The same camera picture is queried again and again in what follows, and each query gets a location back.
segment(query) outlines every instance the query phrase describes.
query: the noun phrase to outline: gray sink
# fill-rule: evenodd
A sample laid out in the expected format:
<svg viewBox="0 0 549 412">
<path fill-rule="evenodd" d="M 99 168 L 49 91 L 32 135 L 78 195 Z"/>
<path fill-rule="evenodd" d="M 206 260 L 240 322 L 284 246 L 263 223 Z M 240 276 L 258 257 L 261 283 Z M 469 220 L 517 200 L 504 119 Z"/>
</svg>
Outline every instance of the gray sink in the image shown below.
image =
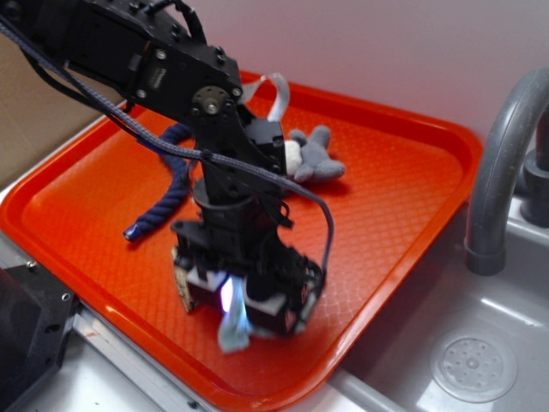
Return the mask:
<svg viewBox="0 0 549 412">
<path fill-rule="evenodd" d="M 343 361 L 392 401 L 367 410 L 549 410 L 549 231 L 511 219 L 506 267 L 484 277 L 465 227 L 462 209 Z"/>
</svg>

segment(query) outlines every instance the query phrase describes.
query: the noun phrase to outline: orange tray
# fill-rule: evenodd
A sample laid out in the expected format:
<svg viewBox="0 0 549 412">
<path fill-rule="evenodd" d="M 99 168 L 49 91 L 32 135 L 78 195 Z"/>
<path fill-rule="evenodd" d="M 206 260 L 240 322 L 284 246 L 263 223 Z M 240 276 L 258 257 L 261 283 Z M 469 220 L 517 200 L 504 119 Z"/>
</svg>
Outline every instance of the orange tray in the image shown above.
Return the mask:
<svg viewBox="0 0 549 412">
<path fill-rule="evenodd" d="M 252 338 L 245 351 L 221 353 L 221 314 L 208 306 L 188 314 L 179 299 L 169 225 L 136 245 L 122 236 L 171 174 L 108 121 L 27 176 L 0 207 L 0 228 L 13 241 L 224 410 L 282 409 L 318 388 L 466 200 L 480 157 L 477 139 L 460 126 L 299 85 L 291 90 L 285 132 L 326 124 L 329 152 L 347 165 L 339 181 L 310 186 L 332 210 L 335 242 L 326 288 L 302 334 Z M 270 94 L 256 97 L 252 110 L 267 113 Z M 142 109 L 135 116 L 156 134 L 172 124 Z M 296 225 L 283 239 L 319 261 L 322 212 L 296 196 L 287 202 Z M 177 218 L 196 218 L 193 202 Z"/>
</svg>

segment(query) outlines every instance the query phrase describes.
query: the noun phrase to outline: drain strainer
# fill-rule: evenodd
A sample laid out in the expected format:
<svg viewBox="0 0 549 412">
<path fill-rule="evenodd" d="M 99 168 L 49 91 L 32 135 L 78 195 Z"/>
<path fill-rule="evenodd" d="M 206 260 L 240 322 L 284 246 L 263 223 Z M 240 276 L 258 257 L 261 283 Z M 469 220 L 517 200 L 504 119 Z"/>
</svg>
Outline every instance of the drain strainer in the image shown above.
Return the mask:
<svg viewBox="0 0 549 412">
<path fill-rule="evenodd" d="M 471 403 L 498 399 L 516 381 L 516 357 L 507 343 L 482 330 L 455 330 L 431 352 L 431 371 L 451 396 Z"/>
</svg>

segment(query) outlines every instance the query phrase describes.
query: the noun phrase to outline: gray faucet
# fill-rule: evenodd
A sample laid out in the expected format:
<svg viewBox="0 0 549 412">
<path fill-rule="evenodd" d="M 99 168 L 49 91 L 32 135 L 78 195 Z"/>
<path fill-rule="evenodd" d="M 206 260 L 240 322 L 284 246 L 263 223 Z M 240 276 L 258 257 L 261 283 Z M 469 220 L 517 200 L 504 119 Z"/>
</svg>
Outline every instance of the gray faucet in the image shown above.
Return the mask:
<svg viewBox="0 0 549 412">
<path fill-rule="evenodd" d="M 549 68 L 525 75 L 511 90 L 490 130 L 468 211 L 466 265 L 479 275 L 505 266 L 505 227 L 522 170 L 528 197 L 522 216 L 549 227 Z M 536 133 L 536 150 L 526 151 Z"/>
</svg>

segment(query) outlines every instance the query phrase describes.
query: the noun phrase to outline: plush mouse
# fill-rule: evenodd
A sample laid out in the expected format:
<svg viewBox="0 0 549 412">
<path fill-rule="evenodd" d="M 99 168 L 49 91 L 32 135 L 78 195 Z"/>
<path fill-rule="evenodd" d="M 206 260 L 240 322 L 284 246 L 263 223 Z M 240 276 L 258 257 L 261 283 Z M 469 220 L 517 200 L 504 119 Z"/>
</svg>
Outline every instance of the plush mouse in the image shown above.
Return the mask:
<svg viewBox="0 0 549 412">
<path fill-rule="evenodd" d="M 307 138 L 301 130 L 290 132 L 291 141 L 288 141 L 287 148 L 291 142 L 297 142 L 300 146 L 301 164 L 295 169 L 288 170 L 289 177 L 296 182 L 322 183 L 340 178 L 345 173 L 345 165 L 329 157 L 328 145 L 331 138 L 330 129 L 324 125 L 317 126 Z M 290 148 L 290 157 L 295 156 L 295 149 Z"/>
</svg>

